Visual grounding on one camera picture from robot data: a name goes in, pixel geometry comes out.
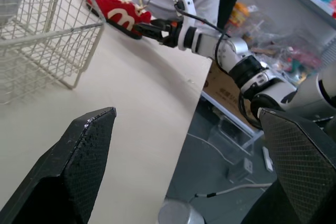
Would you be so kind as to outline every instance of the black mesh surface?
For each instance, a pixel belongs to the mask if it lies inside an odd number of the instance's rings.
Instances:
[[[105,172],[113,113],[106,113],[88,123],[86,131],[64,170],[64,183],[70,200],[83,223],[88,223]]]
[[[334,168],[297,124],[272,113],[260,120],[278,179],[300,221],[321,223],[335,200]]]

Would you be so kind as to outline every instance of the clear plastic container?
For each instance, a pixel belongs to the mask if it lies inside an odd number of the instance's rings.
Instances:
[[[256,139],[241,131],[225,116],[210,132],[208,142],[213,144],[230,162],[235,165],[246,156],[253,156]]]

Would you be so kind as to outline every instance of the white cable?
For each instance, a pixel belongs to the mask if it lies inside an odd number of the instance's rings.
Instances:
[[[235,186],[233,188],[224,190],[224,191],[219,191],[217,193],[211,193],[211,194],[195,194],[194,197],[192,197],[188,202],[191,203],[191,201],[193,201],[195,198],[212,198],[221,194],[227,194],[231,191],[235,191],[238,189],[243,189],[243,188],[265,188],[265,187],[270,187],[272,185],[272,183],[267,183],[267,184],[244,184],[244,185],[239,185],[239,186]]]
[[[233,188],[224,190],[224,191],[219,191],[216,194],[217,195],[221,195],[221,194],[226,194],[229,193],[231,191],[235,191],[238,189],[242,189],[242,188],[265,188],[265,187],[270,187],[272,185],[272,183],[267,183],[267,184],[244,184],[244,185],[240,185],[240,186],[235,186]],[[196,194],[196,197],[208,197],[208,194]]]
[[[231,161],[229,161],[228,159],[226,159],[226,158],[224,157],[224,155],[221,153],[221,151],[220,151],[215,145],[209,143],[208,141],[205,141],[204,139],[202,139],[202,138],[200,138],[200,137],[198,137],[198,136],[192,135],[192,134],[190,134],[190,133],[187,133],[187,135],[192,136],[192,137],[194,137],[194,138],[196,138],[196,139],[198,139],[198,140],[201,140],[201,141],[203,141],[204,143],[208,144],[208,145],[211,146],[213,149],[215,149],[215,150],[219,153],[219,155],[220,155],[226,162],[228,162],[228,163],[230,163],[230,164],[233,165],[233,163],[232,163]]]

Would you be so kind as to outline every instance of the floor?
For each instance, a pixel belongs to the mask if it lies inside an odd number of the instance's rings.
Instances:
[[[198,139],[207,140],[212,127],[218,122],[219,117],[212,112],[212,105],[207,101],[200,101],[167,191],[167,197],[188,201],[195,193],[208,194],[239,184],[275,181],[276,174],[270,173],[265,168],[261,150],[262,139],[255,143],[255,153],[250,158],[253,162],[253,174],[238,184],[232,184],[227,180],[226,173],[231,164],[212,147]],[[192,205],[203,215],[208,224],[239,224],[263,192],[261,189],[241,189],[213,198],[196,198],[192,201]]]

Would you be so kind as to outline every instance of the cardboard box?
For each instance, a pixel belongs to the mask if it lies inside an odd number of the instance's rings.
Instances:
[[[246,121],[244,116],[239,112],[239,88],[237,87],[233,79],[227,74],[223,73],[214,62],[211,65],[210,72],[206,79],[203,90],[213,99],[215,99],[220,105],[230,111],[233,115],[238,117],[245,124],[249,125],[251,129],[255,129]],[[251,113],[250,102],[248,100],[245,100],[245,108],[247,115],[253,119],[254,117]]]

